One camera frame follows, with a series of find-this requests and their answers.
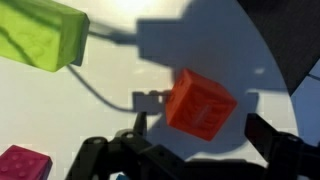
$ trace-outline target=dark background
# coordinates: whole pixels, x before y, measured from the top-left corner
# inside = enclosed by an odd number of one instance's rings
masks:
[[[268,44],[292,95],[320,59],[320,1],[238,2]]]

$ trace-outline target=plastic block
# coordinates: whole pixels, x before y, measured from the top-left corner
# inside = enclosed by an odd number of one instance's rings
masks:
[[[8,59],[55,72],[81,56],[88,28],[85,13],[51,0],[0,0],[0,56]]]
[[[183,69],[166,101],[167,123],[210,141],[236,105],[219,83]]]
[[[50,157],[13,145],[0,157],[0,179],[43,180],[50,167]]]

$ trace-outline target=white table surface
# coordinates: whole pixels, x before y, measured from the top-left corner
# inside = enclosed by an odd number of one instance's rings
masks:
[[[243,135],[249,112],[259,113],[278,130],[297,134],[276,62],[236,1],[59,2],[87,12],[91,21],[137,33],[137,46],[88,37],[82,66],[72,68],[104,101],[70,68],[49,73],[0,58],[0,152],[17,144],[50,155],[50,180],[65,177],[86,138],[111,140],[118,130],[131,128],[136,113],[127,110],[132,108],[160,112],[148,117],[148,140],[184,159],[244,158],[265,165]],[[211,142],[166,126],[163,104],[143,97],[132,100],[133,92],[170,90],[182,67],[220,82],[238,101]]]

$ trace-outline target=green block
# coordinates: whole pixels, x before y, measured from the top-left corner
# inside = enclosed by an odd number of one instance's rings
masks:
[[[0,0],[0,56],[55,72],[82,58],[85,13],[51,0]]]

